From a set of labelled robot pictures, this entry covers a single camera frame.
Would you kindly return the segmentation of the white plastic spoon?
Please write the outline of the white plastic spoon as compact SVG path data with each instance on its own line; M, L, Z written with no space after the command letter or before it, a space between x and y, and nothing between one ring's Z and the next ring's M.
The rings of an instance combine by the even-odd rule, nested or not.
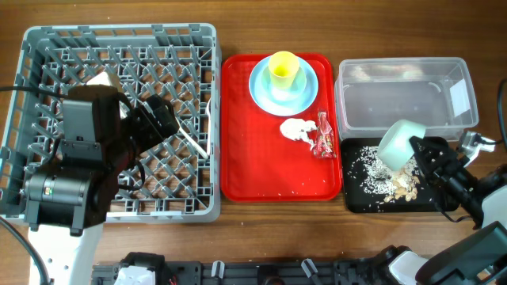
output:
M211 156L212 99L205 103L185 101L177 110L180 133L190 142L193 149L205 160Z

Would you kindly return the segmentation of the mint green bowl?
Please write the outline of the mint green bowl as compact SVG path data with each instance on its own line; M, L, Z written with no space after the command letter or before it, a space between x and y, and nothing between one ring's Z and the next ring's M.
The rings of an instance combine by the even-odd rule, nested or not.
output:
M410 138L423 139L426 126L409 120L394 123L381 139L377 156L390 170L400 170L414 155Z

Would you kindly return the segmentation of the rice and food scraps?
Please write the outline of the rice and food scraps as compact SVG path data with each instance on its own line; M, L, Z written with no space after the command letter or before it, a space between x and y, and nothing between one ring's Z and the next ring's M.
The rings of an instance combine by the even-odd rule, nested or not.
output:
M346 171L347 176L359 183L363 193L382 196L382 203L416 200L420 180L415 160L411 158L400 170L392 170L378 158L377 150L377 146L362 146L355 151L358 158L353 159L353 169Z

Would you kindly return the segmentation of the red snack wrapper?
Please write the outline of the red snack wrapper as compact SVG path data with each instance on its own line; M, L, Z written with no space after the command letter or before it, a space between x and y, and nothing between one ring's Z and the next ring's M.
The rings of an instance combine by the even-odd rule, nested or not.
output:
M317 158L335 158L334 133L325 111L318 112L318 125L315 145L312 149Z

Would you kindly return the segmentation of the yellow plastic cup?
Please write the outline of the yellow plastic cup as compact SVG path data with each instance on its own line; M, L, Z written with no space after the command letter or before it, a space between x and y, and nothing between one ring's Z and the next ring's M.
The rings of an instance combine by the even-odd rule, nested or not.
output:
M278 89L289 89L299 71L299 59L290 51L278 51L270 56L269 75Z

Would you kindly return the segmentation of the white napkin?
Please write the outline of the white napkin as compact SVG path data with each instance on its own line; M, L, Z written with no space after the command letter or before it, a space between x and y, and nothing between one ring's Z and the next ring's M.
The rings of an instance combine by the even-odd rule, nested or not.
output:
M280 133L285 138L292 141L301 140L308 143L310 145L310 150L314 148L315 143L309 138L308 133L316 130L316 123L312 120L289 118L280 125Z

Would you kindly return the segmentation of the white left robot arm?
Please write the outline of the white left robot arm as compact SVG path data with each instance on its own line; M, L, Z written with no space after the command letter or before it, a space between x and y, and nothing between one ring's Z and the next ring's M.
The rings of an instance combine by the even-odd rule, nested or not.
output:
M86 283L110 204L122 188L118 176L138 168L137 157L174 135L171 103L148 97L120 116L125 95L70 95L63 100L60 161L52 155L25 184L29 241L40 284Z

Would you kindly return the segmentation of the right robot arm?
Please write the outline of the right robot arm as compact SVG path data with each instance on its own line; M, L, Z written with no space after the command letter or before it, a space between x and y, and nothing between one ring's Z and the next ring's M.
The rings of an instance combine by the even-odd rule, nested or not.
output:
M452 197L474 222L474 233L425 259L400 252L388 265L399 284L506 283L506 165L478 179L468 172L469 158L431 139L410 138L426 185Z

